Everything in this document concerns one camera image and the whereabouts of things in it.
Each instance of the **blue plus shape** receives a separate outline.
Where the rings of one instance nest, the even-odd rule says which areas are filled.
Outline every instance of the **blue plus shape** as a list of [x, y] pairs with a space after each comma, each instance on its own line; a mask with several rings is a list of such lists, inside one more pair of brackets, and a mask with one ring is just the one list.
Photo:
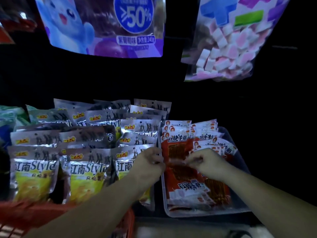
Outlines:
[[236, 10], [237, 0], [210, 0], [200, 6], [201, 15], [216, 18], [218, 26], [229, 23], [229, 12]]

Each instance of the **green rectangle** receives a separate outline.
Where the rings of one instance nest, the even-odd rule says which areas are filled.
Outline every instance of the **green rectangle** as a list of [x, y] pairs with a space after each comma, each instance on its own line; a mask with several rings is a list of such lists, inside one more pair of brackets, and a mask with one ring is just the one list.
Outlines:
[[260, 11], [249, 12], [247, 14], [236, 16], [235, 27], [245, 26], [245, 25], [250, 25], [253, 23], [260, 22], [263, 19], [263, 13], [264, 11], [260, 10]]

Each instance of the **red plastic basket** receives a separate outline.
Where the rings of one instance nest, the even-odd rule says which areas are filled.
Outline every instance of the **red plastic basket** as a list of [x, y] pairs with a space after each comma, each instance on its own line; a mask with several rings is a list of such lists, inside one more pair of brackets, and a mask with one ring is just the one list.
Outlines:
[[[0, 237], [19, 238], [30, 229], [45, 225], [73, 207], [51, 203], [0, 202]], [[133, 227], [134, 213], [129, 209], [118, 228], [125, 228], [126, 237], [131, 238]]]

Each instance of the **blue circle label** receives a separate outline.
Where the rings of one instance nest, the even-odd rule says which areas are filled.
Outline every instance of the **blue circle label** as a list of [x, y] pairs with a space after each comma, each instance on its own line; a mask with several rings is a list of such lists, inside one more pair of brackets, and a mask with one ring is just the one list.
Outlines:
[[152, 23], [152, 0], [113, 0], [114, 11], [121, 26], [130, 33], [142, 33]]

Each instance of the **person's left hand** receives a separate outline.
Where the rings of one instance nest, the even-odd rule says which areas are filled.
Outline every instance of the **person's left hand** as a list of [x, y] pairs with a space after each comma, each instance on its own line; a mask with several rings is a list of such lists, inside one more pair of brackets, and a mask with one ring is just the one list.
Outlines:
[[164, 158], [157, 155], [161, 151], [157, 147], [147, 148], [135, 158], [127, 177], [136, 181], [140, 194], [155, 184], [165, 171]]

